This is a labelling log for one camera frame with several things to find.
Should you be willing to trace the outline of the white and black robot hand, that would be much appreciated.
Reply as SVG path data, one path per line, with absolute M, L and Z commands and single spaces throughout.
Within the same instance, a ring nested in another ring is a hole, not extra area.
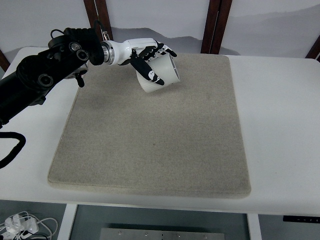
M 170 47 L 153 38 L 135 38 L 124 42 L 107 40 L 101 45 L 105 63 L 121 66 L 131 64 L 148 82 L 159 86 L 164 86 L 165 81 L 155 73 L 148 62 L 164 55 L 177 56 Z

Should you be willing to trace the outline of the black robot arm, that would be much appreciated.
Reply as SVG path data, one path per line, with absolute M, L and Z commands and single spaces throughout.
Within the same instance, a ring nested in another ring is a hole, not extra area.
M 25 57 L 15 72 L 0 81 L 0 124 L 6 125 L 28 106 L 42 105 L 46 95 L 87 62 L 101 65 L 105 56 L 96 29 L 67 27 L 52 37 L 48 49 Z

